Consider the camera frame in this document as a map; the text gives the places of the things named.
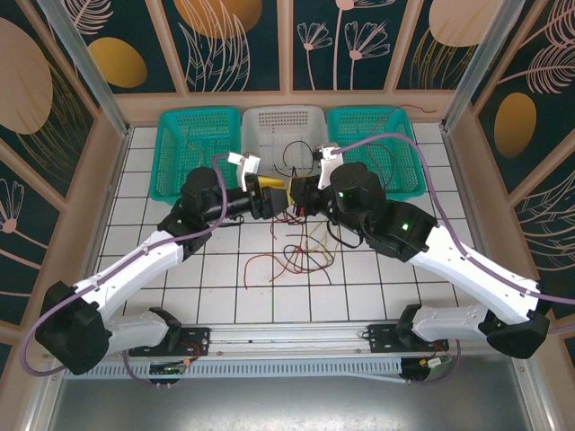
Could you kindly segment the grey metal sheet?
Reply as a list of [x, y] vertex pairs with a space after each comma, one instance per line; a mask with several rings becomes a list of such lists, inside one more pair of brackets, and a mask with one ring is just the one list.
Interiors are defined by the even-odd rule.
[[154, 390], [66, 381], [49, 431], [535, 431], [510, 381], [214, 379]]

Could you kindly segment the aluminium frame post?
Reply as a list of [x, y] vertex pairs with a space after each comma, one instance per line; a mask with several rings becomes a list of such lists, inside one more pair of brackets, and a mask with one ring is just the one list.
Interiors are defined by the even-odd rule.
[[103, 112], [113, 127], [122, 135], [128, 133], [129, 125], [125, 120], [111, 88], [98, 70], [80, 33], [75, 29], [65, 7], [60, 0], [37, 0], [42, 12], [52, 24], [56, 34], [75, 61], [80, 74], [84, 77], [92, 94], [100, 103]]
[[441, 120], [441, 131], [448, 135], [463, 115], [479, 83], [488, 72], [500, 47], [520, 15], [526, 0], [502, 0], [490, 26], [478, 48], [474, 51], [468, 67], [456, 88], [456, 92]]

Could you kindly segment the teal plastic basket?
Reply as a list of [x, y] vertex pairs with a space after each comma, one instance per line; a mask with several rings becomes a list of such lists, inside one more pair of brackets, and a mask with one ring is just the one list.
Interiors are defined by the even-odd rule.
[[149, 186], [152, 200], [173, 204], [189, 172], [241, 150], [240, 111], [231, 106], [169, 110], [158, 122]]
[[[407, 113], [389, 106], [334, 108], [327, 113], [327, 127], [330, 140], [340, 147], [383, 133], [414, 138]], [[369, 171], [378, 175], [391, 200], [406, 201], [426, 191], [417, 152], [412, 145], [394, 136], [350, 150], [343, 155], [343, 160], [364, 163]]]

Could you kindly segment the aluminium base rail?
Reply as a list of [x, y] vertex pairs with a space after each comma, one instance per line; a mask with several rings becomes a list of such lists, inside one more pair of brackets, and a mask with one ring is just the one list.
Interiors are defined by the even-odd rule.
[[218, 359], [288, 359], [367, 356], [367, 321], [211, 326], [208, 356]]

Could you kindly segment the white plastic basket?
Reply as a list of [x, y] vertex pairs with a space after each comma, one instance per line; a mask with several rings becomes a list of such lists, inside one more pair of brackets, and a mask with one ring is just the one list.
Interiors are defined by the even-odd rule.
[[327, 142], [326, 119], [315, 106], [253, 108], [242, 117], [242, 151], [261, 158], [261, 176], [287, 180], [319, 174], [313, 150]]

